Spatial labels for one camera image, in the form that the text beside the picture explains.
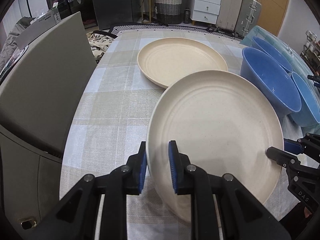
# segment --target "wooden door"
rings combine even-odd
[[[257,25],[273,35],[278,35],[289,0],[258,0],[261,13]]]

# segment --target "gray chair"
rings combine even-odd
[[[78,12],[35,39],[0,85],[0,203],[23,238],[59,201],[68,132],[95,67]]]

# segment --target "blue bowl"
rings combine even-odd
[[[300,111],[297,87],[278,62],[254,48],[244,48],[242,56],[240,75],[266,96],[279,118]]]
[[[287,73],[292,72],[292,66],[287,59],[269,42],[264,41],[256,36],[252,37],[252,47],[268,54],[276,60]]]
[[[292,113],[290,116],[295,123],[301,127],[314,126],[320,123],[320,112],[318,104],[305,81],[295,72],[292,72],[291,78],[297,86],[301,98],[301,110],[298,113]]]

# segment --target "table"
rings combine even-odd
[[[200,41],[222,55],[230,72],[240,74],[241,51],[246,46],[238,41],[185,30],[120,32],[92,74],[75,113],[63,157],[60,197],[85,174],[108,174],[138,152],[141,141],[146,139],[154,106],[164,89],[140,72],[137,54],[146,44],[164,37]],[[288,118],[281,125],[285,138],[297,140],[302,137],[301,128]],[[306,163],[305,156],[300,158]],[[283,169],[276,189],[265,204],[277,219],[298,202],[287,186]],[[156,193],[148,172],[142,194],[127,197],[127,226],[128,239],[187,240],[190,235],[190,225],[168,210]]]

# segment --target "plaid tablecloth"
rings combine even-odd
[[[119,33],[95,69],[74,116],[63,157],[60,198],[85,174],[108,174],[138,152],[141,141],[146,139],[152,111],[164,89],[140,72],[137,54],[146,44],[164,37],[200,41],[223,56],[230,72],[240,74],[241,51],[245,46],[238,41],[184,30]],[[301,128],[287,118],[282,122],[282,129],[285,138],[297,140],[302,137]],[[283,169],[278,185],[265,205],[277,219],[298,202],[287,186]],[[128,239],[190,238],[190,225],[168,210],[156,193],[148,172],[142,194],[127,197],[127,225]]]

